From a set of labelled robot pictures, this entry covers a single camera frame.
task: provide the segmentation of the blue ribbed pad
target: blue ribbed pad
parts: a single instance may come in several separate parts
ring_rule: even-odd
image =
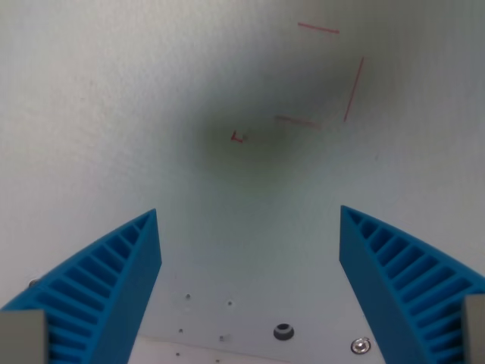
[[[70,257],[2,310],[45,310],[51,364],[126,364],[160,266],[151,210]]]
[[[386,364],[463,362],[465,295],[485,278],[382,221],[342,206],[340,263]]]

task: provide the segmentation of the white wall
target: white wall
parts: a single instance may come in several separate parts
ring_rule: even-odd
[[[338,262],[340,205],[485,273],[484,15],[481,0],[3,1],[0,303],[155,207],[164,264],[140,334],[383,362],[349,351],[373,337]]]
[[[164,343],[138,336],[129,364],[285,364],[275,360],[237,355],[223,351]]]

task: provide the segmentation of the red mark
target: red mark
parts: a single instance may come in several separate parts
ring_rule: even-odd
[[[295,118],[290,118],[289,116],[284,116],[284,115],[276,115],[274,117],[274,120],[276,120],[276,121],[289,121],[290,123],[302,125],[304,127],[312,127],[313,129],[317,129],[317,130],[321,129],[320,125],[318,125],[317,123],[313,123],[311,121],[299,120],[299,119],[295,119]]]
[[[298,23],[298,25],[301,26],[301,27],[305,27],[305,28],[320,30],[322,32],[328,32],[328,33],[333,33],[333,34],[340,34],[340,30],[337,30],[337,29],[328,29],[328,28],[316,27],[314,25],[305,24],[305,23]]]
[[[347,105],[346,116],[343,117],[344,122],[347,120],[347,116],[349,115],[350,105],[352,104],[352,100],[354,99],[355,88],[357,87],[358,78],[361,75],[363,64],[364,64],[364,57],[362,57],[361,64],[358,66],[357,77],[355,78],[354,87],[352,88],[352,93],[350,94],[350,100],[349,100],[349,104]]]
[[[242,143],[244,141],[244,136],[242,137],[242,139],[237,139],[236,138],[236,131],[234,131],[233,132],[233,135],[232,135],[232,137],[230,139]]]

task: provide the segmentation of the metal screw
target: metal screw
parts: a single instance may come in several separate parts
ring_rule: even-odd
[[[366,337],[360,337],[352,342],[350,350],[357,355],[365,354],[371,349],[371,341]]]

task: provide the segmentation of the hole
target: hole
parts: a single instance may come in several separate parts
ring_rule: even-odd
[[[274,328],[273,336],[279,341],[287,341],[295,336],[295,330],[289,324],[279,324]]]
[[[138,221],[135,223],[135,225],[136,225],[136,226],[137,226],[137,227],[138,227],[140,230],[142,230],[142,229],[143,229],[143,227],[144,227],[144,226],[145,226],[145,224],[146,224],[146,221],[147,221],[148,219],[149,219],[149,215],[145,215],[145,216],[143,216],[141,219],[139,219],[139,220],[138,220]]]
[[[109,298],[109,290],[107,288],[103,287],[90,276],[82,273],[79,269],[72,268],[71,270],[67,271],[66,276],[86,287],[88,290],[97,293],[99,296]]]
[[[86,269],[89,273],[99,278],[101,281],[105,282],[110,286],[114,286],[116,283],[116,277],[110,273],[109,270],[104,268],[102,265],[95,262],[92,258],[86,257],[80,261],[79,265]]]
[[[425,293],[426,291],[430,290],[437,284],[440,284],[444,280],[450,278],[454,275],[455,272],[452,271],[450,268],[440,268],[431,274],[429,277],[425,278],[415,287],[413,287],[407,294],[402,297],[402,301],[404,303],[408,303],[413,299],[419,297],[421,294]]]
[[[117,273],[121,273],[123,270],[123,263],[114,254],[111,254],[106,248],[100,246],[92,254],[105,263],[109,268],[113,269]]]
[[[389,243],[379,252],[377,260],[385,267],[387,263],[394,259],[401,251],[408,246],[408,242],[400,237],[391,239]]]
[[[365,221],[361,227],[362,236],[365,239],[368,239],[372,235],[372,233],[376,231],[376,229],[377,229],[377,224],[370,221]]]
[[[349,211],[349,215],[356,225],[358,225],[362,221],[362,217],[360,215],[357,215],[355,212]]]
[[[130,255],[131,248],[126,245],[118,235],[112,237],[106,244],[122,258],[127,259]]]
[[[371,239],[371,249],[374,253],[377,253],[393,235],[386,229],[379,229],[379,231]]]
[[[121,235],[128,240],[129,243],[135,245],[136,239],[138,239],[138,231],[133,226],[129,226],[123,231],[121,231]]]
[[[52,282],[50,287],[59,293],[65,294],[66,296],[72,298],[73,300],[76,300],[88,307],[91,307],[92,309],[96,309],[100,312],[104,309],[104,306],[99,301],[88,296],[87,294],[84,294],[83,292],[77,290],[76,288],[72,287],[71,285],[61,280],[56,280]]]
[[[408,249],[387,268],[387,276],[393,279],[422,256],[423,252],[418,248],[412,247]]]
[[[80,319],[94,325],[98,323],[98,319],[95,316],[90,315],[89,313],[86,313],[83,310],[70,305],[69,303],[65,303],[47,292],[42,292],[41,294],[37,295],[36,299],[40,303],[44,303],[45,305],[64,312],[76,319]]]
[[[412,265],[409,270],[406,270],[407,272],[396,281],[394,287],[397,290],[401,290],[402,288],[413,282],[415,279],[419,278],[424,273],[432,269],[432,267],[434,267],[437,263],[438,261],[430,256],[427,256],[424,259],[420,259],[420,261]]]

